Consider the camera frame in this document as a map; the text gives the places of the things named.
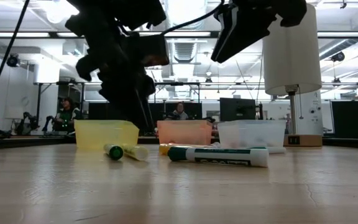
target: table surface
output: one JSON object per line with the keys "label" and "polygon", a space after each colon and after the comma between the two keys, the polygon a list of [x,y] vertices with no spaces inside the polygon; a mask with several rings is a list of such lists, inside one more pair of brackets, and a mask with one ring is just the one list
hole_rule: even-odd
{"label": "table surface", "polygon": [[358,149],[290,149],[264,169],[170,162],[148,147],[148,162],[1,149],[0,224],[358,224]]}

